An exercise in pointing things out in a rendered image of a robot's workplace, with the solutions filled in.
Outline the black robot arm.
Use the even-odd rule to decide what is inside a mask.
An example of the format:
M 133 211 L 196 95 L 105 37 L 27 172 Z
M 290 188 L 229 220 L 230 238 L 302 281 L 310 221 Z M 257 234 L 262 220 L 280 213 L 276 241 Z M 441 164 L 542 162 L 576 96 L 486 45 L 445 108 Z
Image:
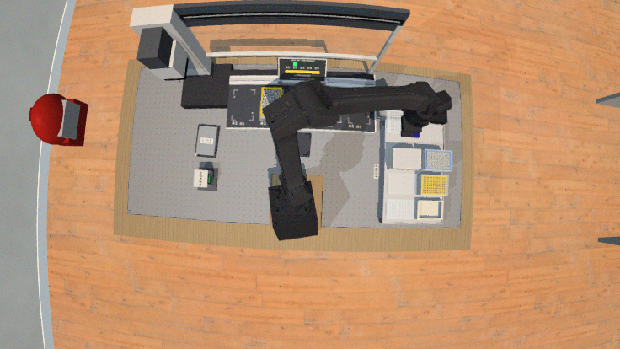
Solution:
M 275 193 L 275 214 L 309 214 L 312 193 L 302 174 L 297 131 L 309 126 L 334 126 L 345 114 L 382 110 L 411 110 L 413 119 L 419 121 L 414 127 L 444 125 L 451 107 L 449 94 L 445 90 L 436 93 L 427 82 L 354 88 L 323 86 L 320 80 L 296 83 L 262 109 L 281 167 L 281 191 Z

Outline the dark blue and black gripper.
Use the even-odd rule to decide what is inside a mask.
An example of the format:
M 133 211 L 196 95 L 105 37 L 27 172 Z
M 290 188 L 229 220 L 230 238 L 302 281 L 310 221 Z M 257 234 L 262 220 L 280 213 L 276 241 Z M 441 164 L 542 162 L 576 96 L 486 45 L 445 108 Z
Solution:
M 419 138 L 422 127 L 414 127 L 419 121 L 413 119 L 410 111 L 404 110 L 404 115 L 401 116 L 401 137 Z

